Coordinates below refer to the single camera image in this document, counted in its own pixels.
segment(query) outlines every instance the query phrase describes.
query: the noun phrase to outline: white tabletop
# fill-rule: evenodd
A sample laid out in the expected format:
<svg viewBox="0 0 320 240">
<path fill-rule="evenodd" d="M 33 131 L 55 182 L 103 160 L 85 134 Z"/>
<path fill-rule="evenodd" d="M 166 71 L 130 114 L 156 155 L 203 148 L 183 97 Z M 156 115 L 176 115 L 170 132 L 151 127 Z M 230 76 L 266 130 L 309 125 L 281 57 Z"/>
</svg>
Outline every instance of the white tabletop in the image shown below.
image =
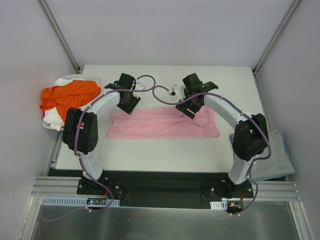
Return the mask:
<svg viewBox="0 0 320 240">
<path fill-rule="evenodd" d="M 103 78 L 102 85 L 118 80 L 121 73 L 135 78 L 152 75 L 157 84 L 171 89 L 183 84 L 182 79 L 196 73 L 204 83 L 211 81 L 219 86 L 225 96 L 238 107 L 253 114 L 263 113 L 256 84 L 250 67 L 224 66 L 166 66 L 166 65 L 86 65 L 83 75 Z M 151 87 L 149 78 L 138 82 Z M 165 90 L 157 89 L 157 95 L 168 102 L 177 102 Z M 142 93 L 136 109 L 168 107 L 153 98 L 151 92 Z M 112 111 L 99 125 L 100 158 L 104 170 L 156 171 L 156 172 L 228 172 L 233 164 L 233 150 L 229 135 L 233 129 L 218 114 L 215 115 L 220 137 L 185 139 L 110 139 L 107 138 Z M 62 144 L 56 169 L 80 170 L 73 151 Z"/>
</svg>

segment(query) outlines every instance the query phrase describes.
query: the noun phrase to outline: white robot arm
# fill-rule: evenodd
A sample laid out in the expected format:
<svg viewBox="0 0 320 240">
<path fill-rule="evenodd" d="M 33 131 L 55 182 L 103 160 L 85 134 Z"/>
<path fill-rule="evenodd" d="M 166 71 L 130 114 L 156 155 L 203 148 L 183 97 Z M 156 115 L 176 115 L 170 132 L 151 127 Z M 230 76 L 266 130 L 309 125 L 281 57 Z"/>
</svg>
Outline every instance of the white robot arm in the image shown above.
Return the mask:
<svg viewBox="0 0 320 240">
<path fill-rule="evenodd" d="M 99 165 L 99 150 L 96 148 L 99 118 L 113 106 L 120 107 L 128 114 L 133 111 L 140 98 L 134 96 L 132 92 L 117 92 L 116 90 L 129 90 L 134 81 L 132 76 L 123 73 L 119 81 L 108 84 L 91 103 L 81 109 L 70 108 L 67 112 L 62 140 L 68 144 L 71 150 L 74 150 L 75 140 L 78 138 L 75 153 L 82 159 L 83 175 L 89 180 L 93 178 L 99 181 L 103 173 L 103 169 Z M 177 104 L 176 109 L 193 118 L 195 116 L 193 113 L 198 112 L 203 105 L 206 105 L 224 118 L 235 131 L 232 144 L 235 152 L 234 162 L 228 173 L 228 178 L 215 191 L 222 197 L 231 198 L 233 193 L 241 191 L 241 188 L 246 185 L 246 175 L 253 159 L 258 157 L 267 147 L 265 140 L 257 129 L 248 121 L 248 116 L 252 117 L 268 138 L 266 119 L 260 113 L 252 115 L 249 112 L 241 111 L 240 113 L 236 111 L 232 105 L 223 99 L 224 94 L 218 89 L 218 86 L 212 82 L 203 84 L 195 73 L 184 78 L 183 83 L 185 88 L 180 88 L 178 94 L 181 104 Z M 77 136 L 77 123 L 83 111 L 86 112 L 82 120 L 84 126 Z"/>
</svg>

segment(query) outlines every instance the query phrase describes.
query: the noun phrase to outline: orange shirt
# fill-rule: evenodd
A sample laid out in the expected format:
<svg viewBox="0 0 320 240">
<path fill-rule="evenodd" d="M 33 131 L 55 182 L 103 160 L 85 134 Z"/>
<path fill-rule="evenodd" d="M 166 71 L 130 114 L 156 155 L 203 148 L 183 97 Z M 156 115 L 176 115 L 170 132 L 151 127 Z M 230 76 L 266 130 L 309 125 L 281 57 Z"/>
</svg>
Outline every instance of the orange shirt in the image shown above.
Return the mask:
<svg viewBox="0 0 320 240">
<path fill-rule="evenodd" d="M 62 120 L 66 122 L 69 108 L 80 108 L 90 103 L 100 94 L 100 87 L 95 81 L 73 80 L 64 86 L 53 86 L 43 89 L 40 109 L 44 112 L 56 107 Z"/>
</svg>

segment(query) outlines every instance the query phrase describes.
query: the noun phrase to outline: pink towel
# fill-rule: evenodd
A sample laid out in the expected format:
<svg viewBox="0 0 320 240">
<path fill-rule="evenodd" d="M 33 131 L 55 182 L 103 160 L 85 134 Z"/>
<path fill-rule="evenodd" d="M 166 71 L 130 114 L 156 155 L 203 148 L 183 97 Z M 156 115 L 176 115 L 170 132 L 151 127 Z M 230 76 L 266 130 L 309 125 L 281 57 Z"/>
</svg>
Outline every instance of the pink towel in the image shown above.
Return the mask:
<svg viewBox="0 0 320 240">
<path fill-rule="evenodd" d="M 215 111 L 203 106 L 191 119 L 174 107 L 112 113 L 111 139 L 183 139 L 219 137 Z"/>
</svg>

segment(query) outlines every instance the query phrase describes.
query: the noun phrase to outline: gray wall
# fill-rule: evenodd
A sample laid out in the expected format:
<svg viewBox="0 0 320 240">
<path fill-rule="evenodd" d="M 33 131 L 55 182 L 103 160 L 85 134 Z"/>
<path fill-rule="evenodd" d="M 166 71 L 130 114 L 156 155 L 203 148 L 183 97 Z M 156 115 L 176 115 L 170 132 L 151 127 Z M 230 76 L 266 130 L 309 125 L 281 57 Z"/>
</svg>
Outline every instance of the gray wall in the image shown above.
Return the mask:
<svg viewBox="0 0 320 240">
<path fill-rule="evenodd" d="M 320 1 L 304 0 L 258 82 L 272 126 L 284 134 L 316 239 L 320 237 Z"/>
<path fill-rule="evenodd" d="M 48 0 L 80 65 L 250 66 L 293 0 Z"/>
<path fill-rule="evenodd" d="M 36 0 L 0 7 L 0 239 L 15 239 L 55 132 L 43 129 L 43 88 L 74 73 Z"/>
</svg>

